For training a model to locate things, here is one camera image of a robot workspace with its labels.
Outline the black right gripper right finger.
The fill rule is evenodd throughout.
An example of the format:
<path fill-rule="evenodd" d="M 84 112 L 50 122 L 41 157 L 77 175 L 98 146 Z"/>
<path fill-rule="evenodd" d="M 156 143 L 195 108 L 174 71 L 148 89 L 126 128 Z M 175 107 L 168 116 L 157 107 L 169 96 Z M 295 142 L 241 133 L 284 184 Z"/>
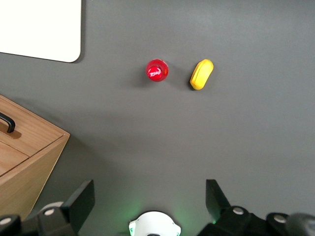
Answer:
<path fill-rule="evenodd" d="M 259 218 L 241 206 L 230 204 L 215 179 L 206 180 L 205 203 L 214 218 L 199 233 L 199 236 L 294 236 L 289 215 L 269 213 Z"/>

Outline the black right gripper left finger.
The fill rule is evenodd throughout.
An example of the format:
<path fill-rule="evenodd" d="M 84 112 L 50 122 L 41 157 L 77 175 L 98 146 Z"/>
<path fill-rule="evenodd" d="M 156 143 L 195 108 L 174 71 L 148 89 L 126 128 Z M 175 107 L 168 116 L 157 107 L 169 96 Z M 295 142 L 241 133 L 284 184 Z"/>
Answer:
<path fill-rule="evenodd" d="M 0 217 L 2 236 L 77 236 L 95 206 L 93 180 L 86 180 L 64 202 L 46 205 L 34 217 Z"/>

